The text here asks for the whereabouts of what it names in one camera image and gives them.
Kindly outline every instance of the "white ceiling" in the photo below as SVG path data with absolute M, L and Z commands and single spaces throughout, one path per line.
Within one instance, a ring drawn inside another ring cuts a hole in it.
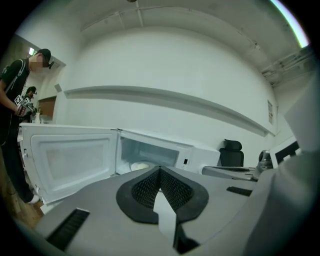
M 299 58 L 295 57 L 305 51 L 301 52 L 287 21 L 268 0 L 70 0 L 65 10 L 78 20 L 87 41 L 149 26 L 204 34 L 235 50 L 274 86 L 288 76 L 282 65 L 287 58 L 290 67 L 298 67 L 295 74 L 314 67 L 306 65 L 314 62 L 310 51 L 302 64 L 296 63 Z

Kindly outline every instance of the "gray surface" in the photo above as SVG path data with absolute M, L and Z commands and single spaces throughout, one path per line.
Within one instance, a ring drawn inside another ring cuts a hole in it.
M 74 209 L 80 208 L 90 215 L 66 249 L 69 255 L 178 255 L 158 225 L 132 221 L 116 202 L 116 192 L 123 183 L 149 170 L 86 186 L 45 215 L 35 230 L 46 238 Z
M 248 196 L 227 191 L 230 186 L 253 190 L 256 182 L 226 179 L 199 175 L 177 168 L 170 168 L 176 173 L 195 181 L 209 193 L 209 201 L 200 216 L 184 223 L 183 229 L 187 237 L 202 244 L 223 229 L 238 213 L 248 200 Z
M 250 181 L 253 173 L 254 173 L 253 168 L 250 168 L 249 171 L 245 171 L 245 172 L 224 170 L 220 168 L 214 168 L 211 166 L 205 166 L 202 169 L 202 174 L 206 176 L 213 176 L 213 177 L 224 178 L 224 179 L 237 179 L 237 180 L 244 180 L 244 181 Z
M 264 171 L 257 182 L 224 179 L 170 168 L 202 186 L 209 201 L 200 216 L 182 224 L 200 246 L 184 255 L 273 255 L 310 212 L 320 184 L 320 153 L 292 157 L 278 169 Z M 178 255 L 158 225 L 129 219 L 116 202 L 121 184 L 150 169 L 98 181 L 66 198 L 36 227 L 48 235 L 75 209 L 90 212 L 66 253 L 69 255 Z M 253 190 L 243 196 L 226 191 Z

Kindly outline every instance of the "black grille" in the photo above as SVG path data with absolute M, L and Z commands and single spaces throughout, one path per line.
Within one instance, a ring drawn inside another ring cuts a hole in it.
M 47 238 L 47 241 L 64 251 L 89 214 L 88 211 L 75 209 Z
M 252 193 L 252 190 L 249 189 L 244 189 L 244 188 L 240 188 L 240 187 L 236 187 L 236 186 L 230 186 L 226 189 L 227 191 L 230 191 L 232 193 L 236 193 L 242 196 L 246 196 L 249 197 Z
M 156 171 L 133 186 L 132 197 L 145 207 L 153 209 L 159 189 L 160 175 Z
M 190 186 L 165 171 L 161 171 L 160 175 L 161 190 L 171 208 L 176 212 L 193 197 L 193 190 Z

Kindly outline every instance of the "mesh opening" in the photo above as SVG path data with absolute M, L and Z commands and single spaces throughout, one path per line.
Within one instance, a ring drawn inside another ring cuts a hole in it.
M 171 208 L 176 212 L 193 197 L 193 189 L 162 169 L 135 184 L 133 198 L 147 208 L 153 209 L 161 188 Z

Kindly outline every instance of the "black pad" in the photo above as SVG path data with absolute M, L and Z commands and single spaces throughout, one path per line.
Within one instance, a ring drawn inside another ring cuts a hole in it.
M 153 208 L 159 189 L 176 213 L 177 224 L 197 218 L 209 200 L 202 185 L 166 167 L 156 166 L 122 184 L 116 202 L 133 221 L 157 224 L 158 214 Z

